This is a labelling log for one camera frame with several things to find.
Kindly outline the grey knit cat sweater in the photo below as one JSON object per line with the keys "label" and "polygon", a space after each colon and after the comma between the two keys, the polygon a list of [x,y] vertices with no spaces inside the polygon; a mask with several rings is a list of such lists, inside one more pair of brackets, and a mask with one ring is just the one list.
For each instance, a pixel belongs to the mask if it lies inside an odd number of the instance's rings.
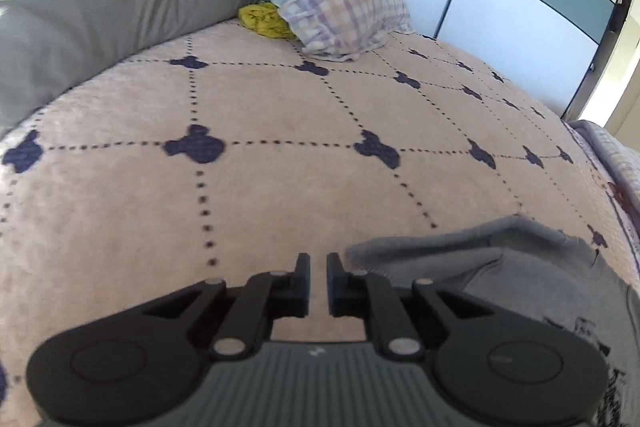
{"label": "grey knit cat sweater", "polygon": [[430,279],[576,334],[608,365],[594,422],[639,422],[639,296],[608,265],[600,245],[523,217],[422,237],[382,237],[347,247],[349,268],[400,287]]}

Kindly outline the pink quilted bedspread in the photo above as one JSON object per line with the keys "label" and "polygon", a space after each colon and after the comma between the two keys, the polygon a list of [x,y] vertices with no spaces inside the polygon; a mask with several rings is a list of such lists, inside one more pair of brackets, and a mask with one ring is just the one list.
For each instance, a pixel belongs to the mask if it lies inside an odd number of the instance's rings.
{"label": "pink quilted bedspread", "polygon": [[354,340],[324,258],[523,216],[639,288],[634,207],[585,130],[479,58],[399,35],[352,63],[225,22],[126,58],[1,139],[1,421],[53,334],[306,253],[311,314],[280,339]]}

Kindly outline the folded lavender blanket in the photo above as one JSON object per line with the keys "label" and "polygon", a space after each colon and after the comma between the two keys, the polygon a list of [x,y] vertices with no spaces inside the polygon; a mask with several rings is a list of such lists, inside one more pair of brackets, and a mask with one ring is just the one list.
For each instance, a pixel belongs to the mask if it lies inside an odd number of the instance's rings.
{"label": "folded lavender blanket", "polygon": [[588,120],[570,122],[570,127],[581,134],[622,189],[634,210],[639,211],[639,153],[626,147],[604,128]]}

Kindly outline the yellow crumpled cloth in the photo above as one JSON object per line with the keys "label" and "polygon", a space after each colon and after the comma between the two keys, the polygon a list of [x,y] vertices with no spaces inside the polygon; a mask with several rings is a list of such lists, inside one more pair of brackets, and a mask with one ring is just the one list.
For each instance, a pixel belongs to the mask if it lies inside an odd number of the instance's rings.
{"label": "yellow crumpled cloth", "polygon": [[242,6],[238,11],[241,25],[269,39],[295,40],[296,35],[288,22],[281,17],[277,5],[261,1]]}

